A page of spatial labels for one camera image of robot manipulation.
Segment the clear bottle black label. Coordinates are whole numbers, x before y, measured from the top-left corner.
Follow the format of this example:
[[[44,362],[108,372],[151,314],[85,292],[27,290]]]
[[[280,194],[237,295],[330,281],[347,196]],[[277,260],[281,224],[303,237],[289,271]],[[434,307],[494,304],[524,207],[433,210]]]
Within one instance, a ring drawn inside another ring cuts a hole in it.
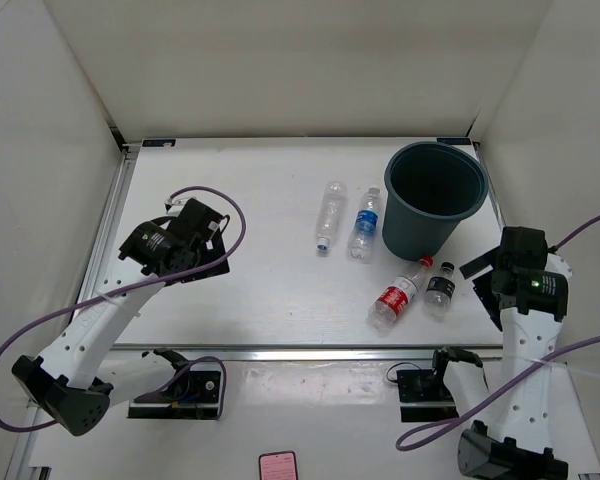
[[[436,321],[442,321],[449,310],[455,291],[454,272],[451,262],[443,262],[427,284],[424,306]]]

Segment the clear bottle red label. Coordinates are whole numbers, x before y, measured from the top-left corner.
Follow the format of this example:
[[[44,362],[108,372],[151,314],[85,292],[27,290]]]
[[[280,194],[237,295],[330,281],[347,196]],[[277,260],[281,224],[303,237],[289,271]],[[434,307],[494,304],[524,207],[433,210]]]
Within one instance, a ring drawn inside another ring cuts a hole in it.
[[[425,255],[397,276],[371,305],[367,316],[370,325],[379,331],[389,330],[422,289],[433,265],[433,258]]]

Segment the clear bottle blue cap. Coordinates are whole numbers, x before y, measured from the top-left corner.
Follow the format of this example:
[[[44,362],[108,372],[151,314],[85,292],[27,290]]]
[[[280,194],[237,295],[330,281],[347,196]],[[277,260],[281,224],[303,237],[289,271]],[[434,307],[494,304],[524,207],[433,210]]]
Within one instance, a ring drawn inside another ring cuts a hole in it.
[[[346,184],[341,181],[329,182],[322,196],[315,229],[316,249],[319,254],[326,255],[336,242],[346,204]]]

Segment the clear bottle blue label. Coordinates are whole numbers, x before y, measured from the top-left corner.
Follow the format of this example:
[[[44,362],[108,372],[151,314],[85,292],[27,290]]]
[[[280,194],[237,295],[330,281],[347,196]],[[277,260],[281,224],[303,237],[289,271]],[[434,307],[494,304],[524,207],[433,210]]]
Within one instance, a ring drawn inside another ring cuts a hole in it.
[[[351,258],[367,261],[371,255],[381,213],[381,191],[373,185],[364,193],[359,202],[356,219],[347,242]]]

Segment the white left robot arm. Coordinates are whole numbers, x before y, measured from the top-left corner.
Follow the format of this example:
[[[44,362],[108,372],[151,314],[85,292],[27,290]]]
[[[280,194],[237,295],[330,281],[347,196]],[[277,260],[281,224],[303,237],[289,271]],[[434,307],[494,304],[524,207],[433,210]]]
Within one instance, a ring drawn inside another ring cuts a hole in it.
[[[142,307],[160,290],[175,284],[173,274],[191,282],[228,272],[216,259],[225,253],[222,233],[229,221],[196,199],[174,215],[138,225],[120,247],[105,280],[119,287],[145,279],[119,295],[105,294],[82,309],[59,337],[35,357],[21,356],[12,373],[31,400],[74,436],[92,430],[107,410],[147,396],[154,402],[187,396],[188,360],[167,348],[142,353],[118,367],[102,362]]]

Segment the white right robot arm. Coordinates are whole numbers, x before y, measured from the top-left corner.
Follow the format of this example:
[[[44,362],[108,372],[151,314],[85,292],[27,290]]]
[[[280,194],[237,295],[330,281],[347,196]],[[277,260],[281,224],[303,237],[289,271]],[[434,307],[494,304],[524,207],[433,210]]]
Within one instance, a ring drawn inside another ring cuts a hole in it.
[[[429,387],[453,399],[464,429],[460,473],[474,479],[565,479],[567,462],[553,452],[549,427],[551,368],[567,313],[568,279],[548,268],[541,230],[507,227],[493,250],[462,266],[503,334],[501,384],[489,389],[480,357],[457,347],[433,355]]]

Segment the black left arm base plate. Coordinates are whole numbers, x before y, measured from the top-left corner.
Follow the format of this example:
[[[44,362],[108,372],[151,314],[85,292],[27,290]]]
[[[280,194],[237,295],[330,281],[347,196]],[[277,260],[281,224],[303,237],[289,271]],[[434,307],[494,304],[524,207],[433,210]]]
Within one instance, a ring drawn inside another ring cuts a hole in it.
[[[173,384],[129,403],[134,420],[216,421],[223,414],[227,385],[225,364],[216,357],[193,361]]]

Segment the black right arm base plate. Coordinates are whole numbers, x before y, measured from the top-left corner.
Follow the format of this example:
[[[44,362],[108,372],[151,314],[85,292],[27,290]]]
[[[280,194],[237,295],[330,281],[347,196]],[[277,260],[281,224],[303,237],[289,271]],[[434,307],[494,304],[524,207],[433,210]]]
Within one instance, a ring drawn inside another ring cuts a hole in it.
[[[397,388],[402,423],[427,423],[458,417],[451,394],[431,369],[412,362],[392,365],[385,381]]]

